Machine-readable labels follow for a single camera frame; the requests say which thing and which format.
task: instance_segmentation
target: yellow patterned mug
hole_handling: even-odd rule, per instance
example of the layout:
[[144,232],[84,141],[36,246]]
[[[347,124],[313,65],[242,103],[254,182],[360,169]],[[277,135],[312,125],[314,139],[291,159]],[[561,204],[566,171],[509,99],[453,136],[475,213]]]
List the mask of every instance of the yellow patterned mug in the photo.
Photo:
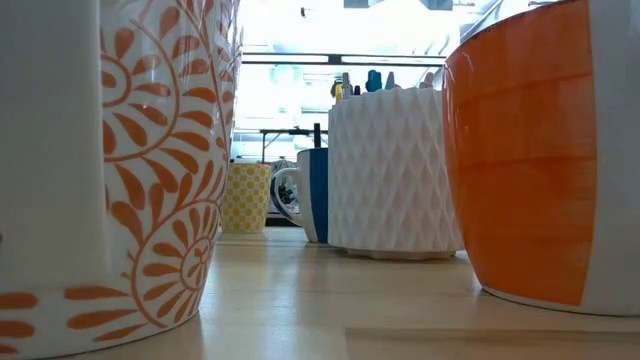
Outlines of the yellow patterned mug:
[[269,208],[271,166],[230,164],[222,208],[222,230],[227,233],[261,233]]

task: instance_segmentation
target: white geometric pattern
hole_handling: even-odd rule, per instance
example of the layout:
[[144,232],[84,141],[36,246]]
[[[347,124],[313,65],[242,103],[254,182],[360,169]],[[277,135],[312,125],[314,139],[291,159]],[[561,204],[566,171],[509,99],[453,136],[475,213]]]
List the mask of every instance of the white geometric pattern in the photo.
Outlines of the white geometric pattern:
[[444,158],[440,93],[395,89],[329,112],[329,243],[347,249],[463,248]]

